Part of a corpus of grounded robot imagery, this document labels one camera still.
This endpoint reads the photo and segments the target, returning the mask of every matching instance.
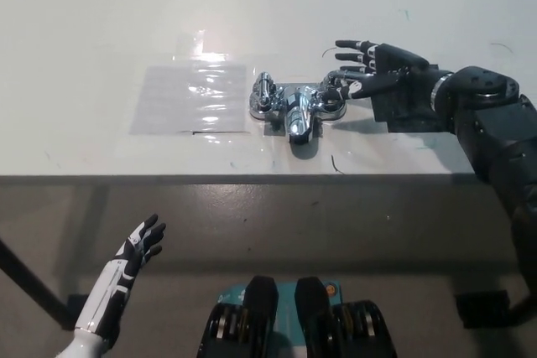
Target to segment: black metal pole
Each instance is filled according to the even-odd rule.
[[[75,315],[20,261],[2,239],[0,239],[0,270],[5,272],[62,329],[75,328]]]

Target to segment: robot finger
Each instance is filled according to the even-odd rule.
[[[365,66],[365,65],[362,65],[362,66],[341,66],[339,69],[340,70],[346,70],[346,71],[356,71],[357,73],[374,73],[375,72],[375,61],[374,60],[370,60],[369,61],[369,64],[373,66],[372,67],[369,67],[369,66]]]
[[[345,60],[345,61],[350,61],[350,62],[364,63],[363,62],[364,54],[362,54],[362,53],[336,54],[335,57],[336,57],[337,60]]]
[[[150,246],[156,245],[162,238],[164,238],[164,230],[166,229],[166,224],[163,222],[155,228],[151,228],[143,236],[143,249],[149,249]]]
[[[339,70],[347,70],[347,71],[356,71],[357,73],[367,73],[366,72],[367,67],[362,66],[341,66]]]
[[[374,53],[374,47],[376,47],[377,44],[369,41],[355,41],[351,39],[340,39],[336,41],[336,47],[337,48],[349,48],[349,49],[355,49],[359,50],[360,52],[363,52],[364,54],[369,53],[368,51],[373,48],[371,52]]]
[[[159,253],[162,252],[162,246],[161,245],[155,245],[149,248],[148,252],[143,255],[142,258],[142,266],[147,264],[149,260],[151,260],[151,257],[157,256]]]

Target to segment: plastic sheet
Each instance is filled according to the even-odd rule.
[[[189,60],[146,71],[131,134],[245,130],[246,66]]]

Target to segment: gray floor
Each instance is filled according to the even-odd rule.
[[[112,357],[196,356],[216,296],[256,273],[341,280],[345,300],[380,306],[402,358],[537,356],[537,320],[469,331],[457,317],[454,293],[526,293],[508,222],[479,185],[4,187],[0,209],[2,239],[63,298],[89,292],[143,218],[169,223]],[[0,357],[65,347],[3,273],[0,290]]]

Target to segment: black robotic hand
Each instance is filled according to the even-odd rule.
[[[421,56],[389,44],[337,40],[336,47],[356,50],[338,53],[336,59],[358,65],[343,65],[329,74],[327,100],[368,98],[417,86],[432,88],[445,74]]]
[[[431,109],[431,92],[451,72],[439,70],[425,58],[390,44],[337,40],[336,47],[355,52],[336,59],[357,62],[330,72],[323,81],[325,101],[371,97],[375,121],[390,132],[443,132]]]

